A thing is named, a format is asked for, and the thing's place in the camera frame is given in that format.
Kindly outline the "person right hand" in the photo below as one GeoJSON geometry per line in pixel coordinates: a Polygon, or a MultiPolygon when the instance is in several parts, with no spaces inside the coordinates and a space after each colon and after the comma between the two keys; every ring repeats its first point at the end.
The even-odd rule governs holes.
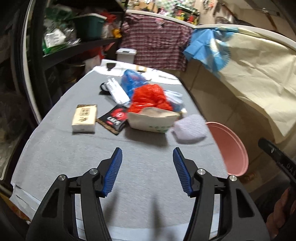
{"type": "Polygon", "coordinates": [[[284,225],[287,215],[284,214],[284,208],[288,207],[287,200],[290,194],[290,188],[287,188],[280,199],[275,203],[273,213],[271,213],[266,221],[266,227],[273,240],[279,233],[279,229],[284,225]]]}

